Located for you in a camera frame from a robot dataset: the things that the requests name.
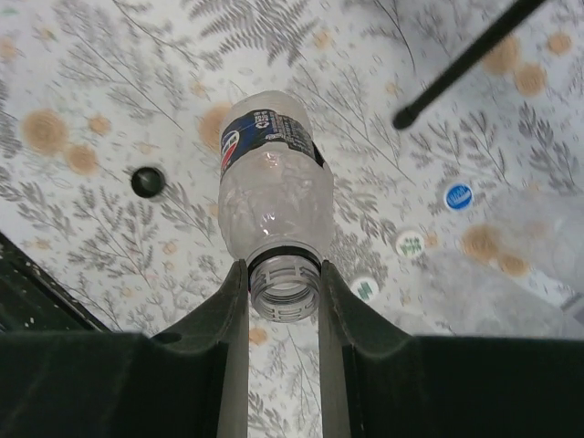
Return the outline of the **white blue bottle cap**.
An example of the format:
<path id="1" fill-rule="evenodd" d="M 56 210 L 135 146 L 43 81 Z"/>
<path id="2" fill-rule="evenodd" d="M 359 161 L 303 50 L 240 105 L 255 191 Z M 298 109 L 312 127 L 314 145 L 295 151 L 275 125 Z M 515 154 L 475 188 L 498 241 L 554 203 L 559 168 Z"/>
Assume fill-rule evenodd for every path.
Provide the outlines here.
<path id="1" fill-rule="evenodd" d="M 455 182 L 446 187 L 443 193 L 443 203 L 447 210 L 460 212 L 470 208 L 474 201 L 474 193 L 470 185 Z"/>

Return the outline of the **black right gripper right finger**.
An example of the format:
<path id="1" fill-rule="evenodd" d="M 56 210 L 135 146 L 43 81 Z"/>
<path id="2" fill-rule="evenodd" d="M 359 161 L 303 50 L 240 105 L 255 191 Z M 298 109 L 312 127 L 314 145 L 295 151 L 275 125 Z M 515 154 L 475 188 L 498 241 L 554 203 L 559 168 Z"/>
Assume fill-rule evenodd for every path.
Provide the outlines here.
<path id="1" fill-rule="evenodd" d="M 321 268 L 327 437 L 580 437 L 579 340 L 409 335 Z"/>

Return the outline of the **white green-print bottle cap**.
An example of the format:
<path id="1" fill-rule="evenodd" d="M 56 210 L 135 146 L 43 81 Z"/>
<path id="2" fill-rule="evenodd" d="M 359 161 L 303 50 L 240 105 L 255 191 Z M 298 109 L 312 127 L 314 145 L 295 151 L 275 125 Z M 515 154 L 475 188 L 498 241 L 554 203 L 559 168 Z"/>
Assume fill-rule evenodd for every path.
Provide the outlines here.
<path id="1" fill-rule="evenodd" d="M 371 302 L 381 292 L 379 283 L 370 275 L 355 276 L 351 280 L 349 288 L 355 296 L 366 303 Z"/>

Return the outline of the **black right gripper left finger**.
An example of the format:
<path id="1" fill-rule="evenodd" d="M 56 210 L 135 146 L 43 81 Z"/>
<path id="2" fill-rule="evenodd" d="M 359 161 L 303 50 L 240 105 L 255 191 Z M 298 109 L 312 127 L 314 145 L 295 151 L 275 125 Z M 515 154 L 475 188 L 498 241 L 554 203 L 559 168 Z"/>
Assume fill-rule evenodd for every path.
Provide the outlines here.
<path id="1" fill-rule="evenodd" d="M 154 337 L 38 331 L 1 338 L 4 437 L 244 437 L 247 269 Z"/>

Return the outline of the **clear Pepsi bottle black cap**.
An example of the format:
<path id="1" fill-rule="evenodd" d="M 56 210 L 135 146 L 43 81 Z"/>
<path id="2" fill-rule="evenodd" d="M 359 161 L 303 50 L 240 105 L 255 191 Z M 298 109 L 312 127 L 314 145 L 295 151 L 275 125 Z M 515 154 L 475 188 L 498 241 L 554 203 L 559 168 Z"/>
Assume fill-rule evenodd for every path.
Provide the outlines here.
<path id="1" fill-rule="evenodd" d="M 220 152 L 218 223 L 229 254 L 246 263 L 253 308 L 277 323 L 308 318 L 334 235 L 334 176 L 304 106 L 278 90 L 239 101 Z"/>

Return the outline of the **plain white bottle cap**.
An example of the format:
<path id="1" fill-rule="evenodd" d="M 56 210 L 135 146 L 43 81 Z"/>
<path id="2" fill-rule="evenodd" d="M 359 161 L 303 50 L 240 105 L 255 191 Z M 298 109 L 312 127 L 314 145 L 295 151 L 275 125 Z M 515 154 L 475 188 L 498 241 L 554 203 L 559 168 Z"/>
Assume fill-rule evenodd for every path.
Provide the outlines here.
<path id="1" fill-rule="evenodd" d="M 416 230 L 402 230 L 396 234 L 393 247 L 398 256 L 414 259 L 425 251 L 424 237 Z"/>

